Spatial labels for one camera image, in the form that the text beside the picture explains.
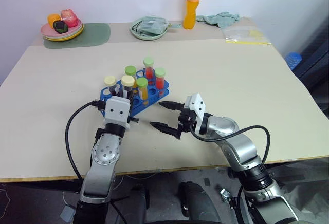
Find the yellow plate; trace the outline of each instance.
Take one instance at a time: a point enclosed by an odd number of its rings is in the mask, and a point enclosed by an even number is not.
[[[48,38],[46,36],[44,36],[45,39],[49,40],[49,41],[53,41],[53,42],[62,42],[62,41],[67,41],[67,40],[70,40],[72,38],[75,38],[76,36],[80,35],[83,31],[83,28],[84,28],[84,25],[82,25],[81,29],[74,35],[70,35],[66,38],[60,38],[60,39],[51,39],[51,38]]]

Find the green towel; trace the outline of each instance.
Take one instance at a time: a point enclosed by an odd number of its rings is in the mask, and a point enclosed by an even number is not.
[[[240,19],[240,16],[238,14],[230,14],[228,12],[221,12],[217,15],[211,15],[211,16],[197,16],[196,20],[199,22],[206,22],[210,25],[217,24],[220,28],[226,28],[230,25],[233,25],[235,21],[238,21]]]

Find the white cap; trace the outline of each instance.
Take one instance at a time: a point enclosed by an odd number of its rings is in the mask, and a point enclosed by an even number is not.
[[[107,76],[104,78],[104,84],[111,87],[117,84],[117,80],[114,76]]]
[[[135,83],[135,79],[132,76],[125,75],[121,78],[121,84],[126,87],[132,87]]]

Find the plastic bag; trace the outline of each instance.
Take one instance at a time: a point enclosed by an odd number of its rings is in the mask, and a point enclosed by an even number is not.
[[[143,35],[161,35],[168,27],[179,28],[181,24],[169,23],[166,19],[156,16],[146,16],[137,20],[131,29],[138,32],[140,36]]]
[[[271,44],[256,26],[230,26],[223,33],[227,43]]]
[[[161,35],[168,28],[169,22],[161,17],[144,17],[136,30],[141,33]]]

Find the plate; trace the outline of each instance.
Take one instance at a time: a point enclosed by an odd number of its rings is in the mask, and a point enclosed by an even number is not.
[[[47,23],[41,27],[40,31],[44,36],[49,36],[51,38],[58,38],[58,37],[71,35],[72,33],[78,31],[79,29],[81,29],[81,24],[82,24],[81,20],[78,20],[77,26],[69,27],[66,33],[59,34],[50,26],[49,23]]]
[[[73,35],[70,35],[70,36],[67,36],[65,38],[59,38],[59,39],[52,39],[52,38],[48,38],[48,37],[44,37],[45,39],[49,40],[49,41],[53,41],[53,42],[62,42],[62,41],[67,41],[67,40],[70,40],[72,38],[75,38],[77,37],[78,35],[80,35],[83,31],[83,28],[84,28],[84,25],[82,24],[82,28],[81,30],[79,30],[77,33],[73,34]]]
[[[139,32],[136,32],[132,29],[132,27],[134,25],[136,25],[137,23],[141,22],[143,19],[140,18],[138,20],[135,20],[132,22],[131,26],[130,26],[130,32],[135,36],[137,37],[138,39],[141,39],[141,40],[146,40],[146,41],[151,41],[151,40],[156,40],[158,38],[161,38],[165,35],[165,33],[167,32],[168,28],[160,35],[140,35]]]
[[[79,29],[77,31],[74,31],[74,32],[72,32],[72,33],[70,33],[68,35],[64,35],[64,36],[45,36],[45,37],[48,38],[48,39],[63,39],[63,38],[68,38],[69,36],[72,36],[72,35],[76,34],[78,31],[80,31],[81,28],[82,28],[82,26],[83,26],[83,23],[81,23],[81,26],[79,27]]]

